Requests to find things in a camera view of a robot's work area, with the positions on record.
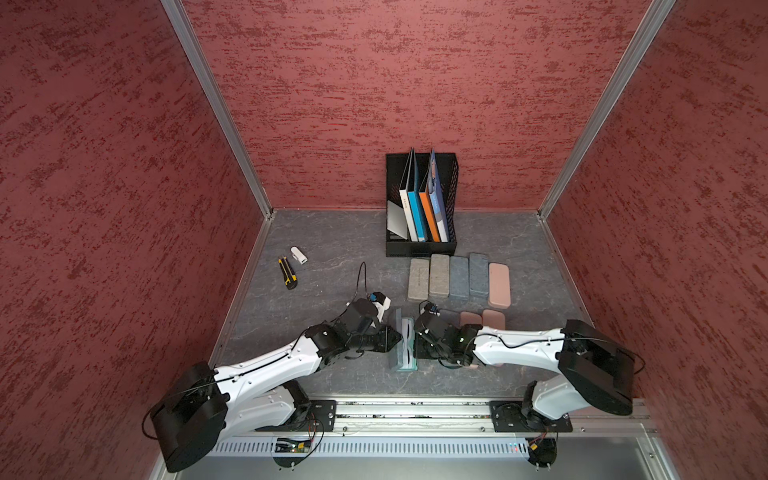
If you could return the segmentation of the pink case dark sunglasses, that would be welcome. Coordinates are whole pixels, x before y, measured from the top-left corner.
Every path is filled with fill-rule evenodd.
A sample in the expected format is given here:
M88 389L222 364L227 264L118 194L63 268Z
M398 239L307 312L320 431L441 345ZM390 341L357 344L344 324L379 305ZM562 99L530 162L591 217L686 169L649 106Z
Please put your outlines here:
M460 321L459 326L464 327L466 325L483 325L483 319L480 314L468 312L468 311L462 311L460 313Z

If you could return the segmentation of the grey case white glasses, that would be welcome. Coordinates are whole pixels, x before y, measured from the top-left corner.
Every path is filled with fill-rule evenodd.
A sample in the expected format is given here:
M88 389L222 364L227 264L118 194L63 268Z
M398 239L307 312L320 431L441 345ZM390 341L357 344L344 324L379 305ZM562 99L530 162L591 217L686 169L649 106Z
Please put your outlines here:
M389 352L389 366L394 372L414 372L418 370L415 357L415 321L403 315L397 308L391 315L391 325L401 335L401 340Z

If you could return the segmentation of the pink case yellow glasses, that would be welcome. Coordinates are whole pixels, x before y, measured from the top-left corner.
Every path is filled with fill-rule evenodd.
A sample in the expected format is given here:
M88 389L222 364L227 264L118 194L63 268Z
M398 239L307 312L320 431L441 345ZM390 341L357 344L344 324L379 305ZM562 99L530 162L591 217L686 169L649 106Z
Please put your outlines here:
M506 317L501 311L485 309L482 314L482 324L484 327L505 330L506 329Z

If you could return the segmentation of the grey case blue glasses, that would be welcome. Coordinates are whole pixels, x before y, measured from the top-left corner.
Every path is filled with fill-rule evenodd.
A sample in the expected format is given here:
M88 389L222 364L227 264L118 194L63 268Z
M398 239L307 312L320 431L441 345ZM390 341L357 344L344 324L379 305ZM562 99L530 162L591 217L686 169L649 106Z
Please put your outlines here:
M489 259L482 253L469 254L469 293L487 299L489 295Z

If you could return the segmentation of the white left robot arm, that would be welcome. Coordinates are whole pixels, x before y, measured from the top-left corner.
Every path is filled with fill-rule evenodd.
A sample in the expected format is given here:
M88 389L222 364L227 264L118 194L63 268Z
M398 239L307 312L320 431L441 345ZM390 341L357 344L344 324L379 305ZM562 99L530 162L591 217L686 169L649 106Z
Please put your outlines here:
M355 353L387 353L401 341L383 320L390 304L374 292L281 348L230 366L190 367L148 412L167 471L192 466L220 440L303 423L311 402L300 378Z

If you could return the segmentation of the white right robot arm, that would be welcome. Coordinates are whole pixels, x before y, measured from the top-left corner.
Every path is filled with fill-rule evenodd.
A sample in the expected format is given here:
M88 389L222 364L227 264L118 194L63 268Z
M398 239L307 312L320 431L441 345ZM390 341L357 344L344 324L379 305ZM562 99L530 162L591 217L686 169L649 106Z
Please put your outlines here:
M562 328L500 330L460 328L426 311L414 325L417 356L450 368L517 365L553 372L526 388L521 414L545 424L588 406L628 416L633 412L636 355L589 324L569 319Z

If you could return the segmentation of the small white cylinder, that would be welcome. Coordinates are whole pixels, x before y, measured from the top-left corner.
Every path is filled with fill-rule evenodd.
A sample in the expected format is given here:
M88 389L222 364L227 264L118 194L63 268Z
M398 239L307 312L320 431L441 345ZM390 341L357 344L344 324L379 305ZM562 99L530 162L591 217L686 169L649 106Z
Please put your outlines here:
M300 263L300 264L306 264L308 262L308 258L306 255L296 246L292 246L290 249L293 257Z

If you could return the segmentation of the orange book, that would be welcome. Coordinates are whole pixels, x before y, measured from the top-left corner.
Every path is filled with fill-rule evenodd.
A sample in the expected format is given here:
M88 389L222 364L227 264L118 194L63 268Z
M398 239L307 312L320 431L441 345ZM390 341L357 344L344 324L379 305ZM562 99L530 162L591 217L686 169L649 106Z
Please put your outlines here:
M435 215L433 213L432 203L431 203L429 192L428 192L428 175L427 174L424 174L418 193L419 193L419 199L420 199L422 210L423 210L423 215L424 215L428 232L429 232L429 239L432 242L440 242L441 238L437 228L437 223L436 223Z

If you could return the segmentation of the teal book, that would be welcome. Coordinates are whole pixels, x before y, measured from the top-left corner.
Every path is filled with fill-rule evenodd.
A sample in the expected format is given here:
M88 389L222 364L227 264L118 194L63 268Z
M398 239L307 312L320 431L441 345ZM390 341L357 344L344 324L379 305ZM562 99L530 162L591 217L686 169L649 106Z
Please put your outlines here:
M419 197L419 169L417 155L414 149L410 151L410 167L407 180L407 195L411 214L414 221L415 236L418 242L427 241L427 231L425 225L425 219L422 209L421 200Z

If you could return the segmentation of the blue folder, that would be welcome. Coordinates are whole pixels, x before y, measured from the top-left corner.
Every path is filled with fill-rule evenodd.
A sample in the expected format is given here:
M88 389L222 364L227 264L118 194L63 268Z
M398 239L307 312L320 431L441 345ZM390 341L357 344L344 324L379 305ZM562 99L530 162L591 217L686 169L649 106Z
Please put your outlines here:
M436 152L432 151L429 158L427 173L427 193L431 203L435 225L441 242L449 242L447 220L443 192L437 167Z

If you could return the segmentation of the black mesh file holder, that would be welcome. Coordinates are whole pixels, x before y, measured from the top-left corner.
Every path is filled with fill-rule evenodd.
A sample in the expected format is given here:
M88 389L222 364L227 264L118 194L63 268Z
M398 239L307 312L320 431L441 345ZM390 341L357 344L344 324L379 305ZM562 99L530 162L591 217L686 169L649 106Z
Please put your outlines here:
M428 173L430 153L417 153L419 169L419 187L424 174ZM454 211L456 203L456 191L459 179L459 166L454 153L436 153L437 167L443 192L447 230L449 242L432 242L426 225L427 241L404 241L390 234L386 228L385 251L389 257L428 257L432 254L452 255L457 246L457 237L454 227ZM387 210L387 185L386 185L386 210Z

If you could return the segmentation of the perforated vent strip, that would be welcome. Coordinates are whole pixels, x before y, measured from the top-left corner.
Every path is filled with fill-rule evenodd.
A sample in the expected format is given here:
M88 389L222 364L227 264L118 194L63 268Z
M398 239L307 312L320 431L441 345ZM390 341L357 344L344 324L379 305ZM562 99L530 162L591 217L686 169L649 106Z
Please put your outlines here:
M418 438L418 437L326 437L317 449L291 452L277 438L236 438L214 447L211 457L288 458L439 458L521 459L529 458L528 443L518 438Z

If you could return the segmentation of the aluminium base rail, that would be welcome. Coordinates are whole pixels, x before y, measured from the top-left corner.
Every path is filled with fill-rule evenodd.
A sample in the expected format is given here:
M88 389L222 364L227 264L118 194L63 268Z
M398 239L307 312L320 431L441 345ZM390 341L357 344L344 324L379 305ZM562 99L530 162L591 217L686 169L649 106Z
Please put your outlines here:
M346 436L656 437L659 431L642 399L629 416L586 407L545 425L520 413L517 399L482 397L325 396L313 400L309 421Z

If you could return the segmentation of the aluminium corner post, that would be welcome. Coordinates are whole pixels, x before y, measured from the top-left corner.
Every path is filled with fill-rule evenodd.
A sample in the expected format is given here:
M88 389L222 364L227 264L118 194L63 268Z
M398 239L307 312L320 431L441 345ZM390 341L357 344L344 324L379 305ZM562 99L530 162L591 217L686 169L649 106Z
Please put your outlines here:
M653 0L650 2L587 123L538 210L538 217L542 223L548 222L560 197L634 76L675 3L675 0Z
M245 142L238 131L211 67L205 58L183 2L178 0L162 0L161 5L170 20L174 33L184 50L263 217L267 221L272 221L274 209L251 161Z

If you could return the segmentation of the aluminium right corner post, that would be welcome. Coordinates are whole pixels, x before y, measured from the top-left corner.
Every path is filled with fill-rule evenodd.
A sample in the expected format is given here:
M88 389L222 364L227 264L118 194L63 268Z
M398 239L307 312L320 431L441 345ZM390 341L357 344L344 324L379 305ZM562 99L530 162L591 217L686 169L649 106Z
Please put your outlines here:
M675 3L675 0L653 0L650 2L587 123L538 210L538 217L542 223L548 222L560 197L634 76Z

